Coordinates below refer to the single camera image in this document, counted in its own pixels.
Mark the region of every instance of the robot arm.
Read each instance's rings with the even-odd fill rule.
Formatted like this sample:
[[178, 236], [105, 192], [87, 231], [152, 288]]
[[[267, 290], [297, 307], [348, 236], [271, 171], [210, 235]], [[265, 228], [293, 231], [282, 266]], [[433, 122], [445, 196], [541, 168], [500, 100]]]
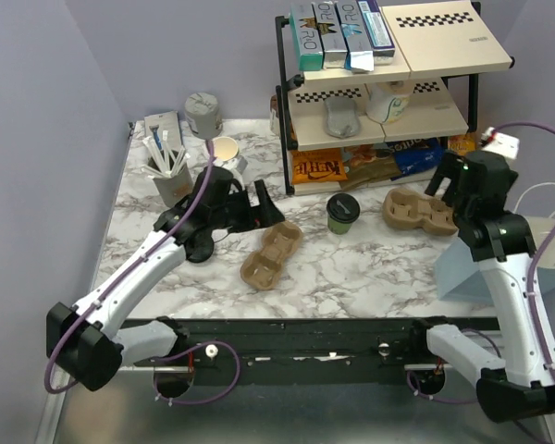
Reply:
[[[193, 192], [165, 211], [154, 224], [144, 243], [105, 283], [83, 297], [71, 308], [56, 304], [47, 315], [47, 356], [70, 326], [94, 304], [97, 309], [73, 332], [59, 353], [56, 363], [89, 390], [106, 384], [124, 364], [151, 357], [166, 356], [181, 340], [171, 327], [153, 321], [145, 326], [121, 329], [133, 308], [156, 283], [185, 260], [201, 263], [214, 252], [212, 232], [226, 228], [228, 233], [267, 228], [285, 220], [267, 194], [262, 180], [255, 182], [259, 204], [251, 206], [249, 196], [232, 173], [214, 166], [202, 199], [179, 230], [167, 233], [180, 221], [202, 187], [204, 172], [196, 180]], [[136, 266], [99, 302], [104, 289], [145, 258], [159, 241], [162, 245], [147, 260]]]
[[[441, 181], [450, 179], [442, 200], [453, 208], [459, 238], [471, 250], [490, 289], [505, 361], [449, 325], [429, 328], [427, 347], [476, 387], [483, 411], [494, 422], [555, 412], [555, 382], [543, 359], [525, 285], [536, 247], [526, 219], [504, 210], [517, 177], [494, 150], [469, 153], [465, 158], [447, 152], [425, 191], [434, 195]], [[536, 275], [534, 284], [540, 295]], [[555, 339], [542, 299], [536, 299], [555, 367]]]

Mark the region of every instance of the brown paper drink carrier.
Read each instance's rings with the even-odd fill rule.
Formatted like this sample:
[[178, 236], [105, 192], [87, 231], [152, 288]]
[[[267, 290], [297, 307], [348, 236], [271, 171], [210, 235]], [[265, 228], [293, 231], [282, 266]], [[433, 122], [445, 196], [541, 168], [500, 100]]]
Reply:
[[452, 222], [452, 208], [438, 198], [406, 188], [396, 188], [387, 194], [382, 216], [395, 229], [421, 227], [436, 236], [450, 236], [457, 231]]
[[240, 277], [258, 290], [273, 289], [281, 277], [284, 261], [302, 242], [302, 231], [285, 221], [268, 228], [262, 237], [263, 247], [249, 254], [240, 268]]

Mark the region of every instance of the snack bag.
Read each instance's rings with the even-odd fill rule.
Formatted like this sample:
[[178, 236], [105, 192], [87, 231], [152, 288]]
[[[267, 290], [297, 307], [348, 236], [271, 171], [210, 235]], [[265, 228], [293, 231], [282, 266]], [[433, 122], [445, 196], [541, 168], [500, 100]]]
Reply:
[[477, 142], [472, 132], [462, 136], [452, 136], [448, 138], [448, 148], [458, 155], [465, 155], [475, 151]]
[[346, 180], [340, 148], [292, 151], [292, 184]]

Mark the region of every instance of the bolt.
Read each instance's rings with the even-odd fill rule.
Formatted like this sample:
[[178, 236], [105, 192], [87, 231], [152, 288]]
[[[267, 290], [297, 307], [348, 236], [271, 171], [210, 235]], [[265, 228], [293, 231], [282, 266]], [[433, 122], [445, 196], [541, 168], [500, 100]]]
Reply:
[[378, 346], [378, 353], [380, 356], [386, 358], [390, 355], [390, 346], [386, 342], [381, 342]]
[[205, 355], [210, 359], [216, 358], [218, 355], [218, 347], [214, 344], [208, 345], [205, 347]]

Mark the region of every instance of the toothpaste box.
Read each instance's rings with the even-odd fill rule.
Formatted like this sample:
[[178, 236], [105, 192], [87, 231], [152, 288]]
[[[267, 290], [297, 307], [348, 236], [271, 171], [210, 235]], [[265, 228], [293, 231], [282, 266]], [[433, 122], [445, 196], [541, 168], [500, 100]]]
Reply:
[[319, 71], [323, 67], [323, 46], [316, 27], [313, 5], [291, 5], [290, 27], [300, 71]]
[[390, 37], [378, 3], [376, 0], [358, 0], [358, 6], [362, 11], [366, 31], [370, 36], [375, 63], [377, 65], [392, 63], [392, 57], [395, 55], [395, 43]]
[[323, 43], [323, 68], [344, 68], [348, 47], [343, 38], [335, 5], [330, 2], [314, 3], [316, 27]]
[[356, 72], [374, 71], [372, 44], [356, 0], [339, 0], [335, 5], [349, 51], [345, 68]]

